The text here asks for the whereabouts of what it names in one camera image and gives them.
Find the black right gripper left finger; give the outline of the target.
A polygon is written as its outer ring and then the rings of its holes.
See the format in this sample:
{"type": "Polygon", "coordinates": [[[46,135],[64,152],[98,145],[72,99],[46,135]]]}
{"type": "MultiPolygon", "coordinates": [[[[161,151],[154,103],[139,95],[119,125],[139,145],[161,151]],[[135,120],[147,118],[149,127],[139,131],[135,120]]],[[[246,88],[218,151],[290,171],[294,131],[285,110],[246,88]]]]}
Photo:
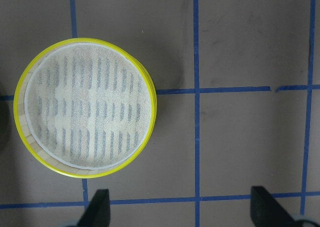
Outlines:
{"type": "Polygon", "coordinates": [[[109,227],[111,222],[110,195],[108,189],[98,189],[84,214],[77,223],[78,227],[109,227]]]}

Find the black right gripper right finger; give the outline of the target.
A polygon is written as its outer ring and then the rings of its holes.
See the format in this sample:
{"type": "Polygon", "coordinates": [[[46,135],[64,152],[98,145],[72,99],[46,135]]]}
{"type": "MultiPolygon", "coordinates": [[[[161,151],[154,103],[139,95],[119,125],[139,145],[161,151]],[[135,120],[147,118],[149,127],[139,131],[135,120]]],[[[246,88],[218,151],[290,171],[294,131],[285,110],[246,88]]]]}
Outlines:
{"type": "Polygon", "coordinates": [[[251,187],[250,218],[255,227],[300,226],[263,186],[251,187]]]}

